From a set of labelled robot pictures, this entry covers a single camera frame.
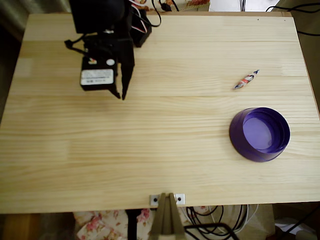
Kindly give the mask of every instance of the wooden table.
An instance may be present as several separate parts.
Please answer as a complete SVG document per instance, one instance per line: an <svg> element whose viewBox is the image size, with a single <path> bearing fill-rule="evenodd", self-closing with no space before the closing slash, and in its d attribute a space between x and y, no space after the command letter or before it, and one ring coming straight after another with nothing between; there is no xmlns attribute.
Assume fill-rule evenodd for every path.
<svg viewBox="0 0 320 240"><path fill-rule="evenodd" d="M125 101L81 89L70 14L31 15L0 128L0 213L143 208L171 192L188 206L319 201L320 121L294 20L208 15L162 17ZM229 139L234 115L261 106L291 129L266 163Z"/></svg>

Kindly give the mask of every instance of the purple container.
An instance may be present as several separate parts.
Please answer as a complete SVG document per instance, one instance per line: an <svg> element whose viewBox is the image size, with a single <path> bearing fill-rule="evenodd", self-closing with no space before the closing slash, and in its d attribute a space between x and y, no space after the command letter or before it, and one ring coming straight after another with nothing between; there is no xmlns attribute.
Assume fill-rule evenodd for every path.
<svg viewBox="0 0 320 240"><path fill-rule="evenodd" d="M253 107L235 115L229 135L232 145L242 156L256 162L267 162L286 148L290 129L277 111L268 107Z"/></svg>

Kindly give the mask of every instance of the black cable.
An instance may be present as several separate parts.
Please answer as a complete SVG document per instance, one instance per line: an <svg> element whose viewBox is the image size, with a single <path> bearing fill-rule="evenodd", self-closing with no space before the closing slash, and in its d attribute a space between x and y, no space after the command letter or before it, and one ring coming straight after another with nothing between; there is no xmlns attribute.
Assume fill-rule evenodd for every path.
<svg viewBox="0 0 320 240"><path fill-rule="evenodd" d="M158 12L158 10L157 10L157 8L156 8L156 6L155 6L155 0L151 0L151 3L152 3L152 6L153 6L156 14L158 14L159 20L160 20L160 23L159 23L158 25L153 25L153 24L151 24L151 26L152 26L152 27L159 27L159 26L161 25L161 16L160 16L160 13Z"/></svg>
<svg viewBox="0 0 320 240"><path fill-rule="evenodd" d="M175 0L171 0L171 1L172 1L173 5L175 6L176 11L179 12L179 8L178 8Z"/></svg>
<svg viewBox="0 0 320 240"><path fill-rule="evenodd" d="M184 226L184 230L186 231L187 229L200 229L200 228L213 228L213 227L222 227L225 228L226 231L228 232L229 236L221 239L221 240L227 240L230 237L233 237L234 240L239 240L237 235L234 233L234 231L225 223L208 223L208 224L198 224L198 225L189 225L189 226Z"/></svg>
<svg viewBox="0 0 320 240"><path fill-rule="evenodd" d="M215 208L211 212L205 213L205 214L202 214L202 213L199 213L199 212L195 212L195 213L200 215L200 216L210 216L211 214L213 214L216 211L217 208L218 208L218 206L215 206Z"/></svg>
<svg viewBox="0 0 320 240"><path fill-rule="evenodd" d="M294 6L292 9L298 9L298 8L302 8L302 7L309 7L309 6L317 6L320 5L319 2L314 2L314 3L305 3L305 4L300 4L297 6Z"/></svg>
<svg viewBox="0 0 320 240"><path fill-rule="evenodd" d="M192 223L193 225L197 225L197 222L189 215L189 210L190 210L190 212L194 215L194 217L195 217L195 219L198 221L198 223L199 223L199 224L202 224L202 222L199 220L199 218L198 218L198 216L197 216L197 214L196 214L195 209L194 209L193 207L187 207L187 208L186 208L186 214L187 214L188 218L190 219L191 223ZM221 215L220 215L220 218L219 218L218 223L221 222L223 215L224 215L224 206L221 206ZM217 227L215 227L213 230L209 230L209 229L207 229L207 228L204 228L204 229L205 229L205 231L202 230L202 229L198 229L198 231L199 231L199 233L200 233L201 235L203 235L203 234L213 234L213 235L217 235L217 234L218 234L218 233L214 233L214 231L217 229Z"/></svg>
<svg viewBox="0 0 320 240"><path fill-rule="evenodd" d="M187 209L187 216L188 216L188 218L190 219L190 221L191 221L191 223L193 224L193 225L196 225L197 223L196 223L196 221L193 219L193 218L191 218L190 217L190 215L189 215L189 211L190 210L190 212L192 213L192 214L194 214L194 217L195 217L195 219L199 222L199 224L202 224L201 223L201 221L199 220L199 218L198 218L198 216L197 215L206 215L206 216L208 216L208 214L201 214L201 213L199 213L199 212L196 212L195 211L195 209L194 209L194 207L189 207L188 209ZM240 212L239 212L239 215L238 215L238 218L237 218L237 221L236 221L236 223L235 223L235 225L234 225L234 227L232 228L232 231L234 231L234 230L237 230L240 226L243 226L243 224L245 224L245 221L246 221L246 215L247 215L247 211L248 211L249 209L248 208L246 208L246 211L245 211L245 213L244 213L244 215L243 215L243 217L242 217L242 219L241 219L241 221L240 221L240 218L241 218L241 215L242 215L242 211L243 211L243 205L241 205L241 207L240 207ZM220 219L219 219L219 221L218 221L218 223L220 223L221 222L221 220L222 220L222 216L223 216L223 212L222 212L222 214L221 214L221 216L220 216ZM204 237L204 238L206 238L203 234L206 234L206 235L208 235L208 234L213 234L213 235L215 235L215 236L219 236L219 237L225 237L225 236L227 236L226 238L225 238L225 240L227 240L228 238L230 238L230 235L229 235L229 233L215 233L214 231L217 229L216 227L213 229L213 230L209 230L209 229L207 229L207 228L203 228L204 230L202 230L202 229L198 229L198 231L199 231L199 233Z"/></svg>
<svg viewBox="0 0 320 240"><path fill-rule="evenodd" d="M189 232L188 230L184 230L187 234L189 234L191 237L193 237L195 240L200 240L197 238L193 233Z"/></svg>
<svg viewBox="0 0 320 240"><path fill-rule="evenodd" d="M308 35L308 36L314 36L314 37L319 37L320 34L314 34L314 33L308 33L308 32L304 32L304 31L296 31L298 34L304 34L304 35Z"/></svg>
<svg viewBox="0 0 320 240"><path fill-rule="evenodd" d="M290 227L287 231L285 231L284 233L282 233L282 235L277 239L283 239L285 235L287 235L288 233L290 233L293 229L295 229L296 227L298 227L300 224L302 224L307 218L309 218L311 215L313 215L318 209L320 209L320 204L319 206L317 206L315 209L313 209L311 212L309 212L307 215L305 215L304 218L302 218L300 221L298 221L295 225L293 225L292 227Z"/></svg>
<svg viewBox="0 0 320 240"><path fill-rule="evenodd" d="M306 4L301 4L301 5L294 6L294 7L270 6L270 7L268 7L265 11L268 12L268 10L269 10L270 8L287 10L288 12L290 12L290 11L297 11L297 12L306 13L306 14L314 14L314 13L317 13L317 12L320 11L320 8L317 9L317 10L313 10L313 11L297 9L297 8L306 7L306 6L317 6L317 5L320 5L320 3L309 3L308 5L306 5Z"/></svg>
<svg viewBox="0 0 320 240"><path fill-rule="evenodd" d="M302 7L309 7L309 6L318 6L320 5L320 2L315 2L315 3L305 3L305 4L300 4L294 7L281 7L281 6L270 6L267 8L266 12L268 12L268 10L270 8L276 8L276 9L282 9L282 10L287 10L287 12L290 11L297 11L297 12L301 12L301 13L306 13L306 14L314 14L320 11L320 8L317 10L313 10L313 11L308 11L308 10L302 10L302 9L297 9L297 8L302 8ZM313 36L313 37L319 37L320 34L315 34L315 33L308 33L308 32L304 32L304 31L296 31L298 34L304 34L304 35L308 35L308 36Z"/></svg>

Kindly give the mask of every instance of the cable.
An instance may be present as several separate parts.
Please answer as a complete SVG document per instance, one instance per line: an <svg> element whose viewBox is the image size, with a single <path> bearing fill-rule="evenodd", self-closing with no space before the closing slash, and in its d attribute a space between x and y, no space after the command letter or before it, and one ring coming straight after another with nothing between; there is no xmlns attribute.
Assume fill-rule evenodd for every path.
<svg viewBox="0 0 320 240"><path fill-rule="evenodd" d="M187 229L200 229L200 228L213 228L213 227L223 227L227 230L227 232L229 233L229 236L222 239L222 240L227 240L230 237L233 237L234 240L239 240L239 238L237 237L237 235L232 231L232 229L225 223L208 223L208 224L197 224L197 225L189 225L189 226L184 226L184 231L187 232ZM210 238L207 238L206 236L202 235L205 239L207 240L212 240Z"/></svg>
<svg viewBox="0 0 320 240"><path fill-rule="evenodd" d="M301 7L307 7L307 6L317 6L320 5L320 3L308 3L308 4L301 4L301 5L297 5L294 7L282 7L282 6L270 6L268 7L265 11L268 12L268 10L270 8L275 8L275 9L282 9L282 10L287 10L288 12L290 11L297 11L297 12L301 12L301 13L306 13L306 14L314 14L320 11L320 8L317 10L313 10L313 11L308 11L308 10L302 10L302 9L297 9L297 8L301 8Z"/></svg>
<svg viewBox="0 0 320 240"><path fill-rule="evenodd" d="M186 216L186 218L190 221L190 223L192 223L193 225L196 225L196 224L197 224L196 221L193 220L192 217L190 217L190 215L189 215L189 210L190 210L191 213L193 213L193 212L192 212L192 207L187 207L187 208L186 208L186 214L187 214L187 216L186 216L186 215L185 215L185 216ZM221 206L221 215L220 215L220 219L219 219L219 222L218 222L218 223L220 223L223 215L224 215L224 206ZM216 229L217 229L217 227L215 227L212 231L210 231L210 230L205 229L205 228L199 228L198 231L199 231L199 233L200 233L201 235L203 235L203 234L213 234L213 235L215 235L215 234L213 233L213 231L215 231Z"/></svg>
<svg viewBox="0 0 320 240"><path fill-rule="evenodd" d="M320 8L317 10L313 10L313 11L308 11L308 10L302 10L302 9L297 9L297 8L302 8L302 7L309 7L309 6L318 6L320 5L320 3L305 3L305 4L300 4L294 7L282 7L282 6L270 6L268 7L265 11L268 12L268 10L270 8L276 8L276 9L282 9L282 10L287 10L287 12L290 11L297 11L297 12L301 12L301 13L306 13L306 14L314 14L320 11ZM296 31L298 34L304 34L304 35L308 35L308 36L313 36L313 37L319 37L320 34L315 34L315 33L308 33L308 32L304 32L304 31Z"/></svg>
<svg viewBox="0 0 320 240"><path fill-rule="evenodd" d="M314 3L305 3L305 4L300 4L297 6L294 6L292 9L297 9L297 8L302 8L302 7L309 7L309 6L317 6L320 5L320 3L314 2Z"/></svg>
<svg viewBox="0 0 320 240"><path fill-rule="evenodd" d="M199 215L199 216L209 216L209 215L211 215L211 218L212 218L213 223L216 223L216 221L215 221L215 219L214 219L214 217L213 217L212 214L215 212L215 210L217 209L217 207L218 207L218 206L216 206L213 210L211 210L211 208L209 207L209 211L210 211L210 212L209 212L209 213L205 213L205 214L196 212L195 209L194 209L194 207L187 207L187 208L186 208L186 213L185 213L185 211L183 211L183 210L182 210L182 213L183 213L184 216L190 221L190 223L193 224L193 225L196 225L197 222L198 222L199 224L202 224L197 215ZM242 220L240 221L241 215L242 215L242 208L243 208L243 205L241 205L240 213L239 213L239 215L238 215L237 221L236 221L234 227L232 228L232 230L234 231L235 234L240 233L240 232L245 228L245 226L250 222L250 220L253 218L253 216L254 216L254 215L256 214L256 212L258 211L259 205L258 205L258 204L256 205L256 208L255 208L254 212L253 212L252 215L249 217L249 205L247 204L247 205L246 205L245 214L244 214L244 216L242 217ZM193 218L190 216L189 211L190 211L190 213L191 213L192 215L194 215L194 218L195 218L195 219L193 219ZM224 213L224 212L223 212L223 208L222 208L222 212L221 212L221 215L220 215L220 218L219 218L218 223L221 222L222 217L223 217L223 213ZM215 227L213 230L209 230L209 229L207 229L207 228L203 228L203 227L202 227L202 228L199 228L199 229L197 229L197 230L199 231L199 233L200 233L204 238L206 238L205 235L212 235L212 236L218 236L218 237L225 237L225 236L227 236L225 239L228 239L228 238L230 237L230 236L228 236L229 233L226 232L225 230L221 229L220 227Z"/></svg>
<svg viewBox="0 0 320 240"><path fill-rule="evenodd" d="M296 227L298 227L300 224L302 224L307 218L309 218L311 215L313 215L318 209L320 209L320 204L319 206L317 206L315 209L313 209L311 212L309 212L307 215L305 215L304 218L302 218L300 221L298 221L295 225L293 225L292 227L290 227L287 231L285 231L284 233L282 233L282 235L277 239L283 239L285 235L287 235L288 233L290 233L293 229L295 229Z"/></svg>
<svg viewBox="0 0 320 240"><path fill-rule="evenodd" d="M209 213L202 214L202 213L196 212L196 214L198 214L200 216L209 216L209 215L213 214L217 208L218 208L218 206L215 206L215 208L211 211L211 209L209 207L209 209L210 209Z"/></svg>
<svg viewBox="0 0 320 240"><path fill-rule="evenodd" d="M139 9L134 5L134 4L131 4L131 7L133 7L137 12L138 12L138 15L139 15L139 18L140 18L140 21L141 21L141 24L144 28L144 31L142 31L140 28L136 27L136 26L131 26L133 29L135 30L138 30L139 32L143 33L143 34L146 34L147 33L147 28L146 28L146 25L145 23L141 20L141 14L140 14L140 11Z"/></svg>
<svg viewBox="0 0 320 240"><path fill-rule="evenodd" d="M216 206L215 208L214 208L214 210L213 211L211 211L210 210L210 212L211 213L213 213L216 209L217 209L217 207L218 206ZM221 215L220 215L220 219L219 219L219 222L218 223L214 223L214 224L222 224L222 223L220 223L221 222L221 220L222 220L222 217L223 217L223 214L224 214L224 208L223 208L223 206L221 206L222 207L222 212L221 212ZM192 219L192 217L190 217L190 215L189 215L189 211L191 211L191 213L194 215L194 217L195 217L195 219L200 223L200 224L202 224L201 223L201 221L199 220L199 218L198 218L198 216L197 215L205 215L205 216L207 216L208 214L201 214L201 213L198 213L198 212L196 212L195 211L195 209L194 209L194 207L187 207L186 208L186 210L187 210L187 215L188 216L186 216L186 214L185 214L185 212L184 211L182 211L182 213L184 214L184 216L193 224L193 225L196 225L197 223L196 223L196 221L194 220L194 219ZM234 231L234 229L237 229L239 226L242 226L243 227L243 225L244 225L244 223L246 222L246 220L248 219L248 214L247 214L247 212L248 212L248 210L246 209L246 213L245 213L245 216L242 218L242 220L240 221L240 223L239 223L239 220L240 220L240 218L241 218L241 213L242 213L242 210L240 210L240 214L239 214L239 216L238 216L238 219L237 219L237 222L236 222L236 224L235 224L235 226L232 228L232 231ZM211 239L209 239L209 238L207 238L205 235L212 235L212 236L218 236L218 237L225 237L224 239L222 239L222 240L227 240L227 239L229 239L230 237L231 237L231 235L230 235L230 233L227 231L227 232L225 232L224 230L221 230L223 233L215 233L214 231L218 228L219 229L219 226L212 226L212 227L214 227L214 229L213 230L209 230L209 229L207 229L206 227L205 227L205 225L203 225L203 227L204 228L198 228L197 230L199 231L199 233L205 238L205 239L207 239L207 240L211 240Z"/></svg>
<svg viewBox="0 0 320 240"><path fill-rule="evenodd" d="M171 0L171 1L172 1L173 5L174 5L174 7L175 7L176 11L177 11L177 12L179 12L179 8L178 8L178 6L177 6L177 4L176 4L175 0Z"/></svg>
<svg viewBox="0 0 320 240"><path fill-rule="evenodd" d="M143 3L143 4L138 3L138 2L136 2L134 0L128 0L128 1L131 2L132 4L135 4L135 5L140 6L140 7L144 7L144 6L147 5L147 0L145 0L145 3Z"/></svg>
<svg viewBox="0 0 320 240"><path fill-rule="evenodd" d="M159 14L159 12L156 10L156 8L154 8L155 11L157 12L158 16L159 16L159 19L160 19L160 23L158 25L154 25L154 24L151 24L150 22L146 21L145 19L143 19L141 16L139 16L137 13L135 13L134 11L132 11L132 14L136 15L141 21L143 21L145 24L148 24L150 25L151 27L154 27L154 28L157 28L161 25L161 16Z"/></svg>
<svg viewBox="0 0 320 240"><path fill-rule="evenodd" d="M304 31L296 31L298 34L304 34L304 35L308 35L308 36L314 36L314 37L319 37L320 34L314 34L314 33L308 33L308 32L304 32Z"/></svg>
<svg viewBox="0 0 320 240"><path fill-rule="evenodd" d="M247 207L247 211L246 211L246 216L245 216L245 221L243 222L243 224L241 224L241 222L240 222L240 228L238 228L238 229L236 229L236 230L234 230L234 232L237 234L237 233L240 233L244 228L245 228L245 226L250 222L250 220L254 217L254 215L256 214L256 212L258 211L258 208L259 208L259 204L257 204L256 205L256 208L255 208L255 210L254 210L254 212L252 213L252 215L249 217L249 205L247 204L246 205L246 207ZM216 221L215 221L215 219L214 219L214 216L213 215L211 215L211 218L212 218L212 221L215 223Z"/></svg>
<svg viewBox="0 0 320 240"><path fill-rule="evenodd" d="M160 20L160 23L158 25L151 25L152 27L159 27L161 25L161 16L160 16L160 13L158 12L156 6L155 6L155 0L151 0L151 3L152 3L152 6L156 12L156 14L158 14L159 16L159 20Z"/></svg>

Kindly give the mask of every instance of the candy wrapper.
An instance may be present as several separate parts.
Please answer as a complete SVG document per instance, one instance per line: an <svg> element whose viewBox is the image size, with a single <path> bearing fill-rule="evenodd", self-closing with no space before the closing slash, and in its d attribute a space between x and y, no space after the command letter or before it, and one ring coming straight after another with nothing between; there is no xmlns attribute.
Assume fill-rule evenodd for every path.
<svg viewBox="0 0 320 240"><path fill-rule="evenodd" d="M260 70L258 69L257 71L254 71L252 74L246 76L244 79L239 81L233 89L240 89L245 85L247 85L248 83L250 83L255 78L255 76L258 74L259 71Z"/></svg>

